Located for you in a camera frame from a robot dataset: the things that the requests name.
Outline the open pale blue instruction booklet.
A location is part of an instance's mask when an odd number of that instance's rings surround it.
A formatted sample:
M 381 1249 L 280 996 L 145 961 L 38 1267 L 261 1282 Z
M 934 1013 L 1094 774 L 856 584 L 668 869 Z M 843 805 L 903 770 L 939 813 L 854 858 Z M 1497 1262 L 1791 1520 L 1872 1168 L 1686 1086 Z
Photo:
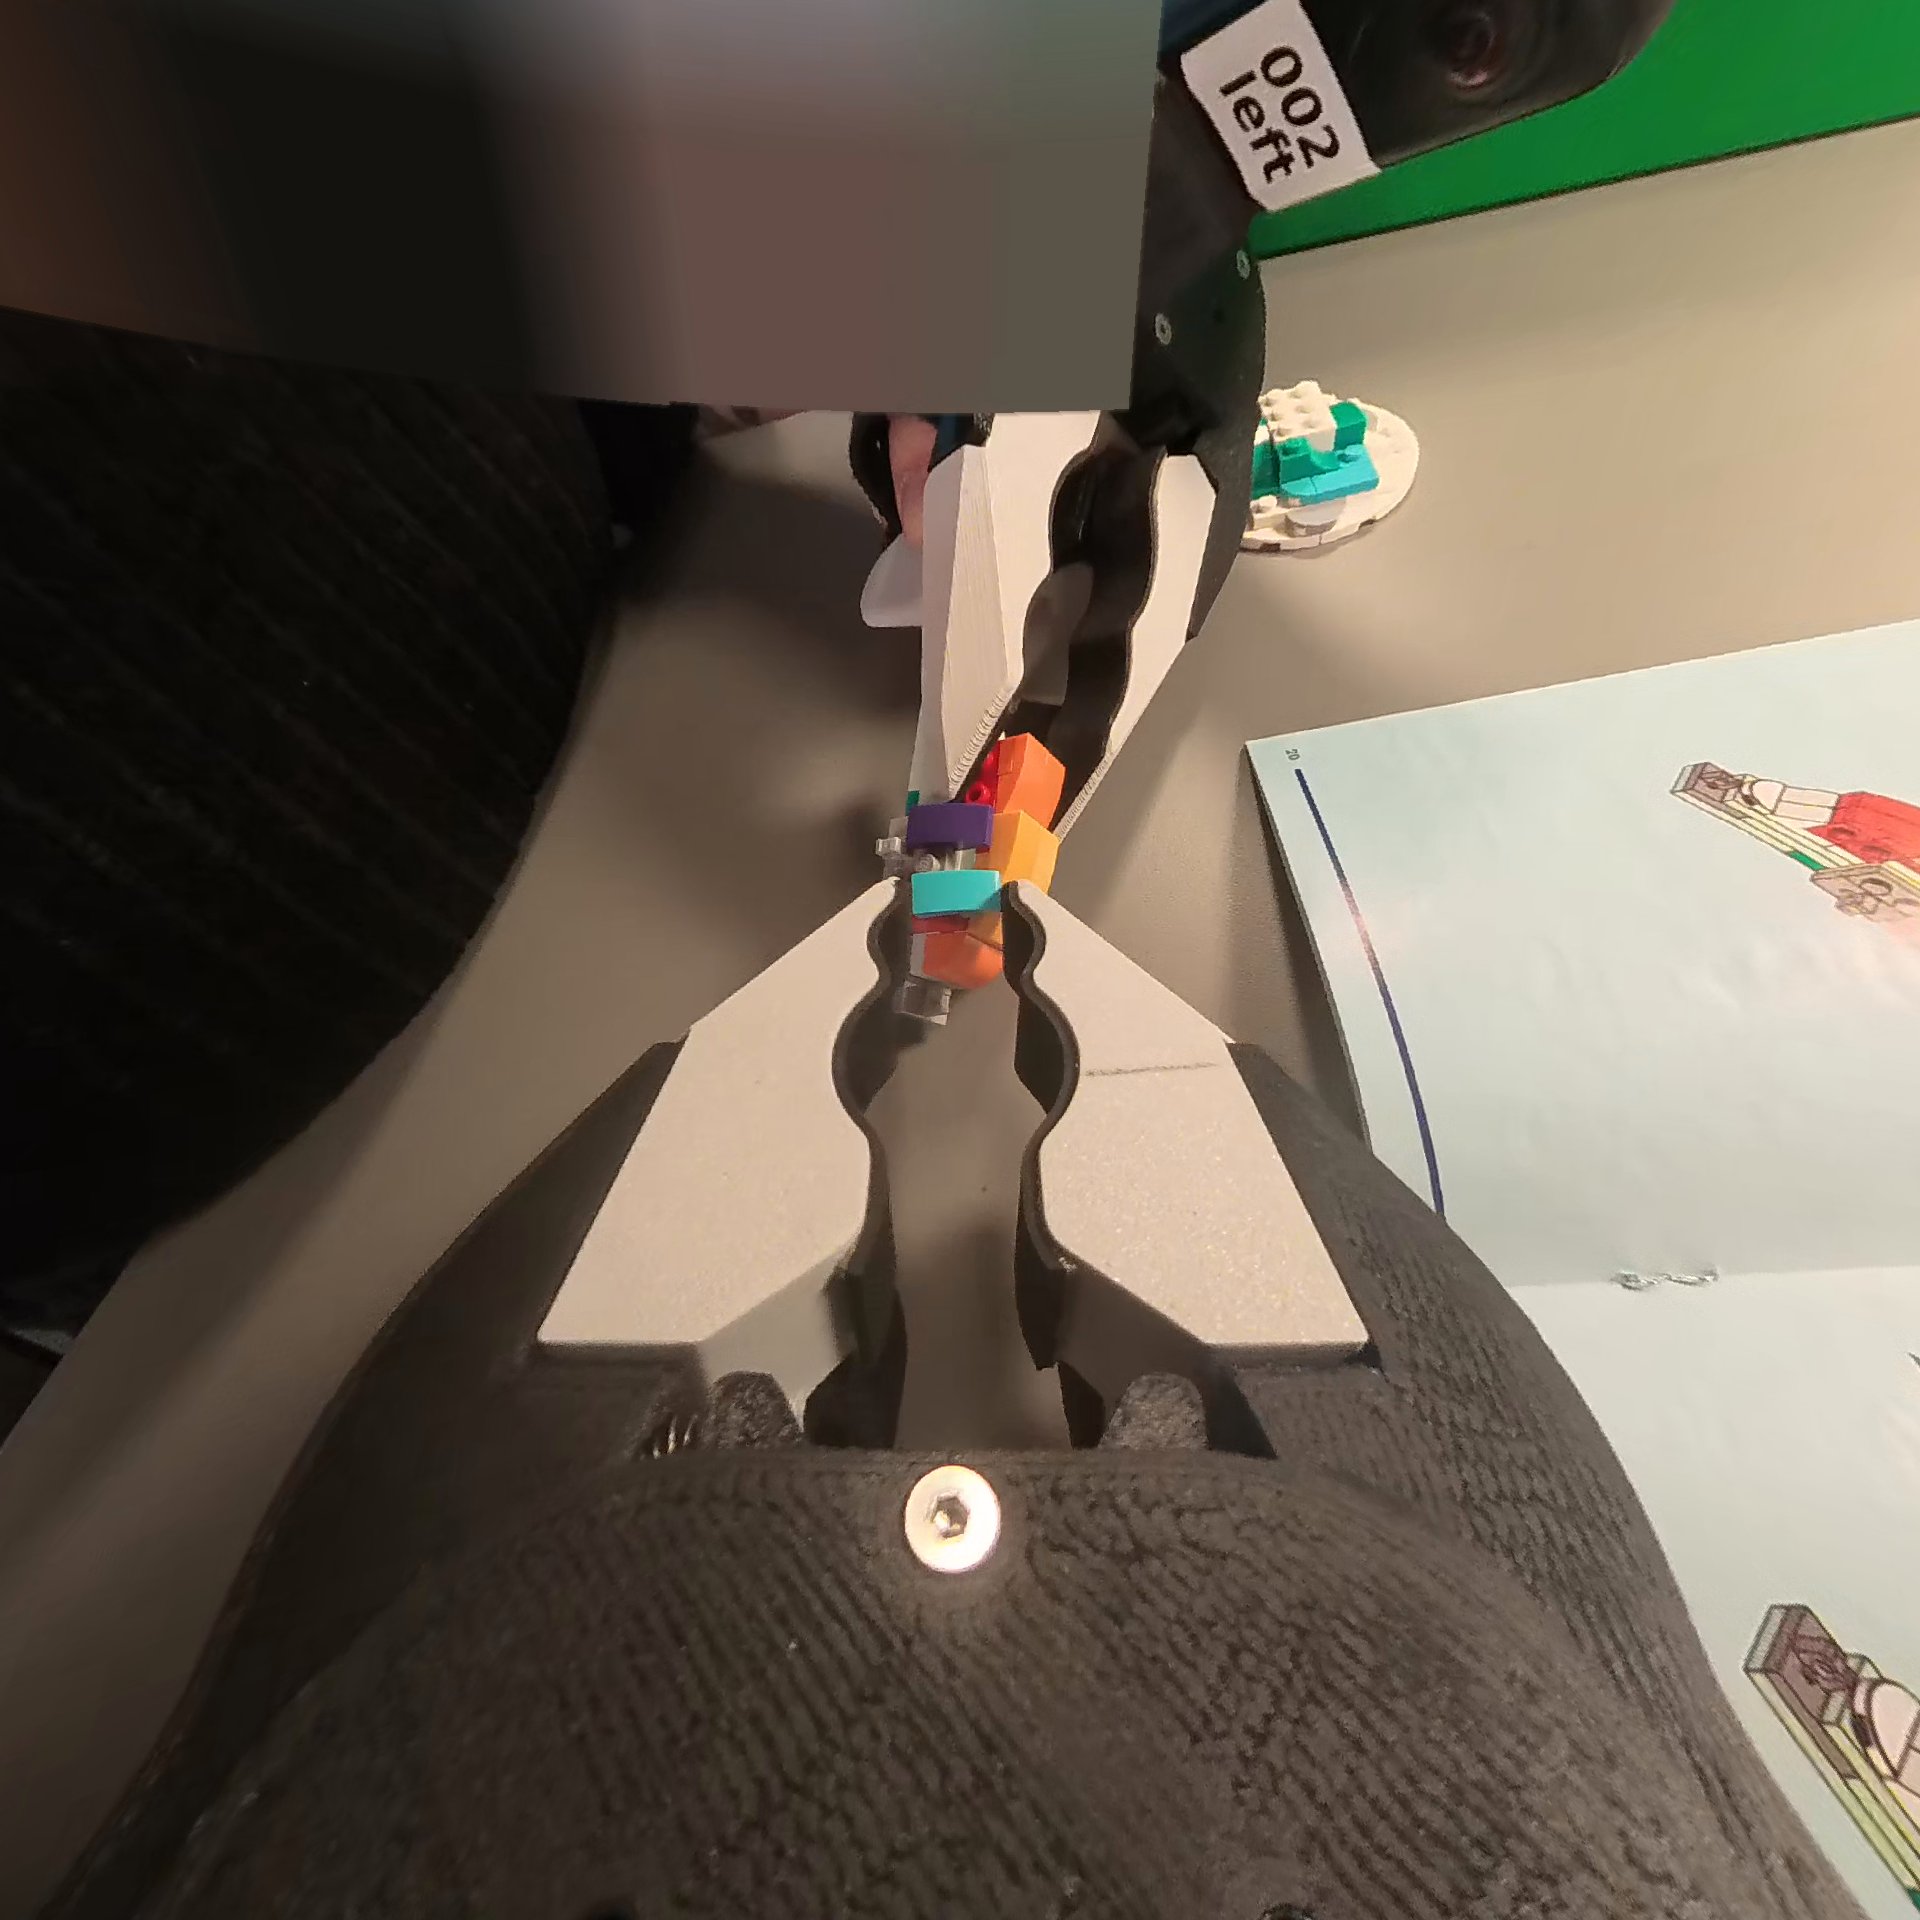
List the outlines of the open pale blue instruction booklet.
M 1901 621 L 1248 747 L 1373 1152 L 1869 1915 L 1915 1915 L 1915 673 Z

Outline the green plastic bin with bricks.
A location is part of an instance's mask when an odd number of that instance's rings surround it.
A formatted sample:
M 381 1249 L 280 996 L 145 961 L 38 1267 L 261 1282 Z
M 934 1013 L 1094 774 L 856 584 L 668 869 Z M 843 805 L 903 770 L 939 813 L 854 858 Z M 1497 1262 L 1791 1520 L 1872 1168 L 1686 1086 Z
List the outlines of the green plastic bin with bricks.
M 1256 261 L 1918 115 L 1915 2 L 1678 2 L 1616 81 L 1253 226 Z

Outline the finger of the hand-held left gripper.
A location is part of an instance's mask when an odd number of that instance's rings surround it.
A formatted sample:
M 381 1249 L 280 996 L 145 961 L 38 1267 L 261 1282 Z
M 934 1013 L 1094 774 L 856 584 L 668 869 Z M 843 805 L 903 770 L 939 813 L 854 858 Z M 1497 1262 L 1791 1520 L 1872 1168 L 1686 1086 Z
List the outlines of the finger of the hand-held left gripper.
M 1063 763 L 1068 834 L 1189 641 L 1215 490 L 1189 452 L 1112 457 L 1087 512 L 1087 605 L 1068 643 L 1047 747 Z
M 928 476 L 921 708 L 907 792 L 955 800 L 1024 680 L 1027 614 L 1051 573 L 1049 520 L 1100 413 L 996 416 Z

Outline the small teal white lego build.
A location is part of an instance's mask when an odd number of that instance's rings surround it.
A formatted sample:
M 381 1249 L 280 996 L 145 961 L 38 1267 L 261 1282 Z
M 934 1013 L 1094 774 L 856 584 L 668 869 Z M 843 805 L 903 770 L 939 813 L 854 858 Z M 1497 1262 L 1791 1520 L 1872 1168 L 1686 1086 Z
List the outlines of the small teal white lego build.
M 1345 541 L 1408 497 L 1420 472 L 1413 427 L 1315 382 L 1256 398 L 1243 553 L 1302 553 Z

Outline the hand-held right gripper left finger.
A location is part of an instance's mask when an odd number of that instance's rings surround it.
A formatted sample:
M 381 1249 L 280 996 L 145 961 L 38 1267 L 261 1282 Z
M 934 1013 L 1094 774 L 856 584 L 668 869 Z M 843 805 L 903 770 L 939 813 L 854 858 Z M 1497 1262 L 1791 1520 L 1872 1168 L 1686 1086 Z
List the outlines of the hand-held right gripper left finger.
M 894 1444 L 888 1176 L 904 888 L 879 880 L 686 1035 L 539 1326 L 561 1355 L 774 1379 L 821 1444 Z

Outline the colourful rainbow lego model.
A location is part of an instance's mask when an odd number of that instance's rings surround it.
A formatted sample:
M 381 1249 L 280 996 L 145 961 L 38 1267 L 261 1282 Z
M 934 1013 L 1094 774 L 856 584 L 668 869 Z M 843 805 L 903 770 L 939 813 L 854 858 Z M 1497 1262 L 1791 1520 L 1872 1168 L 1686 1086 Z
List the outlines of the colourful rainbow lego model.
M 944 1025 L 957 995 L 1001 976 L 1004 891 L 1049 890 L 1063 803 L 1063 762 L 1022 732 L 993 741 L 959 797 L 907 796 L 904 813 L 886 822 L 875 858 L 886 880 L 904 883 L 910 912 L 903 1018 Z

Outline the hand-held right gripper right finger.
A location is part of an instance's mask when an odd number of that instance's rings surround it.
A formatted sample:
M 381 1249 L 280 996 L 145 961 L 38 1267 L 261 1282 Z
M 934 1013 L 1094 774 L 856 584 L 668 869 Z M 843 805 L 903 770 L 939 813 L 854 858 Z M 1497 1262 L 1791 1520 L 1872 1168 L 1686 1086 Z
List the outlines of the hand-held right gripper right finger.
M 1236 1372 L 1324 1370 L 1366 1330 L 1240 1073 L 1205 1016 L 1031 883 L 1001 891 L 1022 1157 L 1014 1302 L 1073 1444 L 1143 1376 L 1177 1376 L 1214 1444 L 1261 1444 Z

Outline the person's left forearm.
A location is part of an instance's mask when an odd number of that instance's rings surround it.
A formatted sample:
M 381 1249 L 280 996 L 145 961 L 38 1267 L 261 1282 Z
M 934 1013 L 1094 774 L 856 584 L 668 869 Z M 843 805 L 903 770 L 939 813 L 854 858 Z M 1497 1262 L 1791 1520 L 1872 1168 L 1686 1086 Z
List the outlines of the person's left forearm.
M 431 1001 L 607 568 L 579 408 L 3 324 L 5 1326 L 295 1138 Z

